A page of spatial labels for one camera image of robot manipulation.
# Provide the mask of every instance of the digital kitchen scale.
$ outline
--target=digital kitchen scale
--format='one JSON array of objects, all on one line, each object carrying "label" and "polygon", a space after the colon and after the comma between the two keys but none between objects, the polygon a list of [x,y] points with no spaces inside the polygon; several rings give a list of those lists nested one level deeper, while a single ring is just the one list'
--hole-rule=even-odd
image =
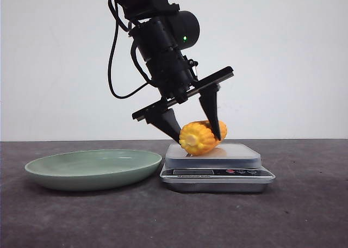
[{"label": "digital kitchen scale", "polygon": [[262,192],[276,176],[262,166],[259,153],[243,144],[220,144],[199,157],[172,144],[160,177],[179,192]]}]

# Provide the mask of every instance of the ceramic plate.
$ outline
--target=ceramic plate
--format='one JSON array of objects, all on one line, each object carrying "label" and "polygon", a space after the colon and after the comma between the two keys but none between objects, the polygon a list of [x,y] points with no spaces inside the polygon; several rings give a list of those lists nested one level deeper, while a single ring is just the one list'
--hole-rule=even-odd
[{"label": "ceramic plate", "polygon": [[132,184],[151,175],[162,157],[138,150],[91,150],[56,154],[25,166],[30,177],[43,187],[88,191]]}]

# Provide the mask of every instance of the white backdrop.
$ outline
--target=white backdrop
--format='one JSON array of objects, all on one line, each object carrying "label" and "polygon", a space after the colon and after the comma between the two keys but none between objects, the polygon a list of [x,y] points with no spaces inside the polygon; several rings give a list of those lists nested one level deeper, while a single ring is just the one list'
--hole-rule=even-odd
[{"label": "white backdrop", "polygon": [[[169,1],[200,22],[197,44],[183,50],[199,77],[235,70],[218,93],[228,138],[348,138],[348,0]],[[2,140],[169,138],[131,117],[159,99],[156,89],[127,100],[109,92],[106,2],[2,0]],[[120,33],[120,94],[143,83],[130,46]],[[206,119],[198,96],[174,110],[181,125]]]}]

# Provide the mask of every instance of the table surface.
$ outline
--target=table surface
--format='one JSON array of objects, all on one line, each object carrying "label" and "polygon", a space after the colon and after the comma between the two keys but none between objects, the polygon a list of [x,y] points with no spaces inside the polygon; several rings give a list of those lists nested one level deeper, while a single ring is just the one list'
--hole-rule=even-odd
[{"label": "table surface", "polygon": [[227,140],[259,152],[276,180],[262,194],[182,194],[159,169],[126,187],[71,193],[24,165],[78,150],[164,157],[170,140],[1,143],[1,247],[348,247],[348,140]]}]

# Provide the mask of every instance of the plate rim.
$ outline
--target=plate rim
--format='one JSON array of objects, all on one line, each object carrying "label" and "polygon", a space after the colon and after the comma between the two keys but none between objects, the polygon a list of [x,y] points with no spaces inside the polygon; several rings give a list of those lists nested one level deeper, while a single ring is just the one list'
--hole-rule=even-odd
[{"label": "plate rim", "polygon": [[[99,152],[99,151],[131,151],[131,152],[146,152],[146,153],[151,153],[155,156],[158,157],[158,159],[156,159],[155,162],[151,163],[150,165],[145,165],[145,166],[140,166],[137,168],[133,168],[133,169],[128,169],[125,171],[119,171],[119,172],[107,172],[107,173],[95,173],[92,175],[54,175],[54,174],[48,174],[48,173],[38,173],[38,172],[34,172],[33,170],[31,170],[29,168],[29,165],[40,160],[40,159],[45,159],[45,158],[49,158],[49,157],[55,157],[55,156],[62,156],[63,154],[73,154],[73,153],[82,153],[82,152]],[[151,151],[146,151],[146,150],[135,150],[135,149],[95,149],[95,150],[81,150],[81,151],[73,151],[73,152],[66,152],[66,153],[60,153],[60,154],[53,154],[50,156],[45,156],[45,157],[40,157],[37,159],[34,159],[32,161],[30,161],[29,163],[27,163],[24,166],[24,169],[32,174],[32,175],[38,175],[38,176],[46,176],[46,177],[92,177],[92,176],[104,176],[104,175],[112,175],[112,174],[121,174],[121,173],[126,173],[126,172],[131,172],[131,171],[135,171],[135,170],[141,170],[141,169],[145,169],[145,168],[149,168],[150,166],[159,164],[162,161],[163,157],[158,154],[158,153],[154,153]]]}]

